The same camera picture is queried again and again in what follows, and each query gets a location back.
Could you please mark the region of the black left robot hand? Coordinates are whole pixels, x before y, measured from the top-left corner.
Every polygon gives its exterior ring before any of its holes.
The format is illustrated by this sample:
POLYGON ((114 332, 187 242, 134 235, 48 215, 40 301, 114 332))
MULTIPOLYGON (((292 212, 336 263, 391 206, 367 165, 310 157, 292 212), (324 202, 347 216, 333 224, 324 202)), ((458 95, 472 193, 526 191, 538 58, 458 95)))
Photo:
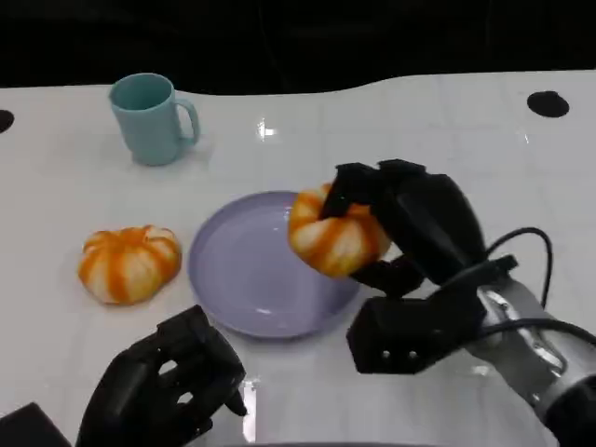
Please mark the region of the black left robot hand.
POLYGON ((79 446, 184 446, 213 427, 223 406, 247 414, 246 371, 199 305, 158 324, 120 352, 94 390, 79 446))

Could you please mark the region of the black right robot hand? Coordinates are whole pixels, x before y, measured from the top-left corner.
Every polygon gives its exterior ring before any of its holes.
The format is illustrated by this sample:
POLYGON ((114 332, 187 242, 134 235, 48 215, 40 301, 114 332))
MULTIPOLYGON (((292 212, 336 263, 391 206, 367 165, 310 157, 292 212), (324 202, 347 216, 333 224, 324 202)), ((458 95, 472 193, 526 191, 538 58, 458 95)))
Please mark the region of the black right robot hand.
POLYGON ((353 204, 368 206, 401 251, 391 262, 365 264, 351 275, 357 282, 402 297, 426 279, 441 286, 486 259, 479 220, 448 175, 402 159, 336 169, 319 216, 343 217, 353 204))

